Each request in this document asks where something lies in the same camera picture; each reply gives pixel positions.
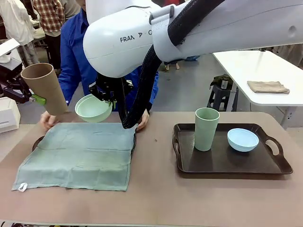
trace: green cloth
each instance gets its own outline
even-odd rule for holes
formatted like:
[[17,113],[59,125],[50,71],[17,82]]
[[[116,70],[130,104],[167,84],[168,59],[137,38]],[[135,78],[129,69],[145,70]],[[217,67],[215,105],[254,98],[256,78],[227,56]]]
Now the green cloth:
[[134,126],[120,123],[60,123],[23,161],[12,190],[60,186],[126,191]]

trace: white strap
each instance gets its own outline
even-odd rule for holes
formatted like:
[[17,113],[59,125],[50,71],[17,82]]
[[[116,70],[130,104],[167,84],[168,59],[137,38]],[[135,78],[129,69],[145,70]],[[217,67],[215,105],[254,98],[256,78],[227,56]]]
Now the white strap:
[[158,58],[166,62],[181,59],[182,53],[169,38],[169,13],[151,20],[151,26],[153,46]]
[[19,192],[24,192],[27,189],[27,183],[22,183],[18,188]]

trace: blue jacket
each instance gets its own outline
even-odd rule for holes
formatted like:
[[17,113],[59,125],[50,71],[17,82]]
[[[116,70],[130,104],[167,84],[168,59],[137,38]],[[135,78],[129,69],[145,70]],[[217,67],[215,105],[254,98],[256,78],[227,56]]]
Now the blue jacket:
[[[70,102],[71,98],[82,82],[84,95],[89,94],[89,84],[95,82],[97,72],[89,64],[84,55],[83,37],[89,24],[86,13],[81,9],[80,13],[69,19],[61,29],[61,74],[59,83],[64,94],[65,100]],[[125,76],[133,82],[134,88],[126,96],[127,109],[130,110],[134,103],[138,90],[138,81],[141,73],[141,66]],[[158,93],[158,73],[155,77],[150,103],[146,107],[151,108],[153,101]]]

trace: stool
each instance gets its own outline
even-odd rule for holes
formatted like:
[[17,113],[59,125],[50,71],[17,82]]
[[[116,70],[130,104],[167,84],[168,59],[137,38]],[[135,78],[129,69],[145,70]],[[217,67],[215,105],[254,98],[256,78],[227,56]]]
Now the stool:
[[[238,93],[239,90],[237,88],[235,99],[232,105],[232,111],[237,111],[237,104],[238,104]],[[229,100],[229,95],[231,94],[231,91],[228,89],[221,89],[218,85],[213,85],[213,90],[210,94],[209,100],[207,107],[208,108],[213,108],[217,111],[220,109],[221,103],[224,103],[224,110],[226,111],[228,100]]]

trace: person in blue jacket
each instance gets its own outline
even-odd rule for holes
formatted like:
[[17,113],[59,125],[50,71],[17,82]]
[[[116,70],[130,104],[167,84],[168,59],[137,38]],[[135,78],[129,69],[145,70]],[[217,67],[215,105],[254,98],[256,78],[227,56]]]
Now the person in blue jacket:
[[[82,8],[80,13],[70,18],[61,29],[61,74],[59,76],[59,83],[67,103],[71,101],[80,82],[82,82],[84,95],[88,95],[88,85],[95,82],[97,77],[97,72],[89,64],[83,50],[83,37],[89,26],[86,17],[85,0],[77,0],[77,2]],[[125,76],[125,78],[130,79],[134,85],[132,91],[126,96],[126,106],[128,110],[132,107],[137,94],[140,73],[141,66]],[[147,124],[149,110],[158,93],[158,78],[159,75],[157,73],[150,102],[142,115],[142,120],[137,130],[141,130]],[[48,112],[44,112],[41,115],[40,123],[46,129],[50,129],[58,123],[58,118],[51,116]]]

